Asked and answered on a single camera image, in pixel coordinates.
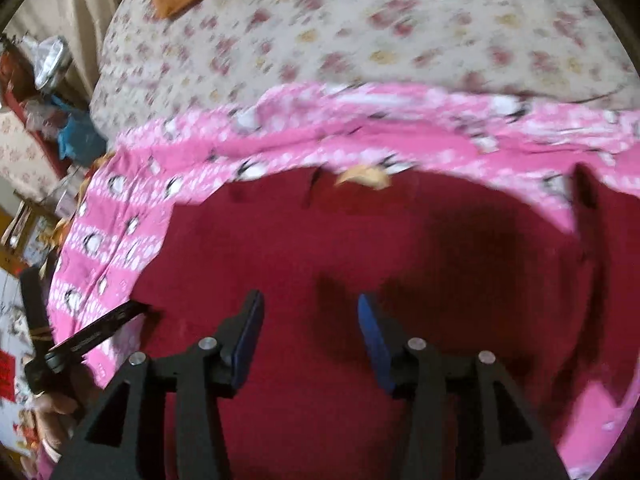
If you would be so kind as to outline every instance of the red cloth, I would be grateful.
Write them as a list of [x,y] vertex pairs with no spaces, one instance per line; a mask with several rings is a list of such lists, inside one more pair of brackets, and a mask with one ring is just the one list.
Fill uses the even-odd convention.
[[[609,291],[616,303],[594,290],[618,283],[605,283],[604,267],[638,256],[603,262],[592,247],[626,253],[613,240],[636,230],[609,215],[621,203],[634,219],[638,200],[578,171],[580,185],[612,208],[578,215],[580,234],[591,234],[583,239],[506,193],[440,174],[401,173],[382,191],[334,187],[333,175],[315,170],[228,184],[199,206],[174,208],[132,294],[164,314],[143,350],[184,351],[235,314],[251,288],[264,293],[248,383],[221,403],[238,479],[387,477],[403,403],[375,383],[356,319],[363,291],[442,352],[492,350],[559,436],[601,358],[622,385],[638,350],[638,296],[628,296],[638,285]],[[611,229],[594,229],[594,217]],[[621,326],[632,343],[614,343],[609,327]]]

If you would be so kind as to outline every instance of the red object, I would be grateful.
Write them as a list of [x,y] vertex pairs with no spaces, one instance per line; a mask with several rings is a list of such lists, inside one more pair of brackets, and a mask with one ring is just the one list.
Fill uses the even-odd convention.
[[[132,294],[163,314],[143,349],[184,351],[251,288],[264,293],[248,383],[220,403],[237,479],[388,478],[404,404],[375,383],[356,319],[363,291],[442,352],[492,350],[558,437],[589,377],[607,369],[612,385],[628,384],[640,340],[640,280],[612,275],[623,263],[630,276],[640,258],[626,225],[640,225],[640,202],[577,174],[577,236],[508,194],[441,174],[401,173],[382,191],[335,187],[315,170],[228,184],[200,206],[175,206]],[[606,210],[590,203],[582,214],[588,190]]]
[[15,357],[0,350],[0,397],[15,402]]

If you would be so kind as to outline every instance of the red card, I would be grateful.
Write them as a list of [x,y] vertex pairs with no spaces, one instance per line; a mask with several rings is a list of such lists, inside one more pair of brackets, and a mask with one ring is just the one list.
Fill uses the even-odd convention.
[[15,357],[0,350],[0,397],[15,402]]

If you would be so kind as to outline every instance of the silver screw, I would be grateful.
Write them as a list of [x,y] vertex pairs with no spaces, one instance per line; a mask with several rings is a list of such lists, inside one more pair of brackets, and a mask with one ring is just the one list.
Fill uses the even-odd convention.
[[133,352],[133,354],[129,356],[129,364],[132,364],[134,366],[141,365],[145,361],[146,355],[144,352]]
[[427,342],[420,337],[412,337],[407,342],[407,345],[411,350],[424,350],[427,348]]
[[482,350],[478,354],[478,359],[480,362],[485,365],[492,365],[495,363],[495,355],[493,352],[489,352],[488,350]]
[[203,350],[213,350],[216,346],[218,346],[218,342],[215,337],[204,337],[200,341],[198,341],[198,346]]

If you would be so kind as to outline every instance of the pink blanket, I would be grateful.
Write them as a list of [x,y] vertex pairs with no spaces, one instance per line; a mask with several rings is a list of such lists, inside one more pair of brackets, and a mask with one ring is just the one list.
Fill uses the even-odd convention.
[[[592,165],[609,186],[640,194],[640,111],[611,112],[514,96],[450,93],[417,84],[347,88],[290,84],[248,109],[190,110],[120,134],[62,250],[48,311],[56,340],[123,303],[153,259],[175,202],[199,203],[229,180],[300,166],[339,172],[381,164],[477,180],[572,230],[564,174]],[[138,348],[130,323],[88,355],[100,384]],[[593,472],[638,399],[636,374],[615,406],[591,384],[561,447],[572,474]]]

